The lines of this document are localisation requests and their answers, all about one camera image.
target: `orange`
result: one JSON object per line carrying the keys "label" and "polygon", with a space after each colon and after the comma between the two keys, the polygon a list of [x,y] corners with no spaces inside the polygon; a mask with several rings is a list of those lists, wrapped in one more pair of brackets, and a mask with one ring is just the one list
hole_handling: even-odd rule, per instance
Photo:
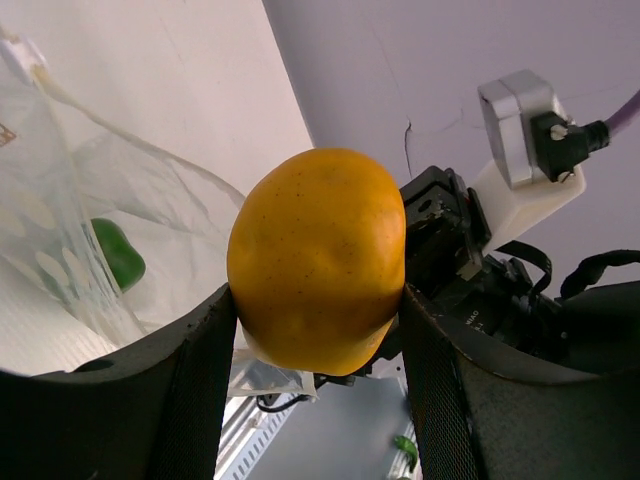
{"label": "orange", "polygon": [[258,357],[337,376],[369,361],[402,295],[405,229],[397,185],[366,155],[318,148],[269,173],[242,206],[227,253]]}

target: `green vegetable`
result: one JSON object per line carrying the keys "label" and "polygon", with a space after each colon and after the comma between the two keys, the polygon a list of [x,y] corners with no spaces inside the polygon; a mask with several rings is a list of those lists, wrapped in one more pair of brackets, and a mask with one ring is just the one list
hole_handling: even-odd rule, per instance
{"label": "green vegetable", "polygon": [[116,283],[120,290],[126,292],[140,281],[147,270],[144,260],[122,229],[111,220],[94,218],[91,225]]}
{"label": "green vegetable", "polygon": [[415,444],[403,435],[398,435],[393,439],[398,450],[402,450],[409,457],[409,470],[413,472],[418,464],[418,449]]}

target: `plastic bag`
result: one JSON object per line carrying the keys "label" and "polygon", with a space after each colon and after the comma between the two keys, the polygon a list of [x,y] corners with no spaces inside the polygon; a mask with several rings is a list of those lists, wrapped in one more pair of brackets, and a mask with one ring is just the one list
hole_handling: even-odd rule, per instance
{"label": "plastic bag", "polygon": [[[226,281],[243,196],[86,110],[25,39],[5,39],[2,54],[0,368],[72,370],[181,317]],[[69,153],[56,115],[84,122],[92,138]],[[146,262],[124,295],[90,227],[96,217],[120,226]],[[256,360],[241,334],[234,351],[229,395],[315,393],[311,373]]]}

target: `white wall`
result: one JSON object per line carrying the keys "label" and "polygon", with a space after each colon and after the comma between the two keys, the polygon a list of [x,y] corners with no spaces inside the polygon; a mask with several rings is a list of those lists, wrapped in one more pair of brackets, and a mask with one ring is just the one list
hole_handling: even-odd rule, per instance
{"label": "white wall", "polygon": [[[581,123],[640,88],[638,0],[264,4],[316,144],[367,152],[400,183],[433,164],[471,183],[490,157],[476,96],[486,81],[531,68]],[[640,123],[585,172],[587,192],[523,238],[550,254],[553,293],[585,256],[640,248]],[[627,267],[605,280],[639,278]]]}

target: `purple cable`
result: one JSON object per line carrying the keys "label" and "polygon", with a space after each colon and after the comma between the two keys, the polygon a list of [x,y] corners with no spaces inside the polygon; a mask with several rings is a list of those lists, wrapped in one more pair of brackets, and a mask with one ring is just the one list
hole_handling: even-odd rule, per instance
{"label": "purple cable", "polygon": [[609,127],[609,137],[613,138],[640,117],[640,90],[625,103],[620,110],[611,115],[604,123]]}

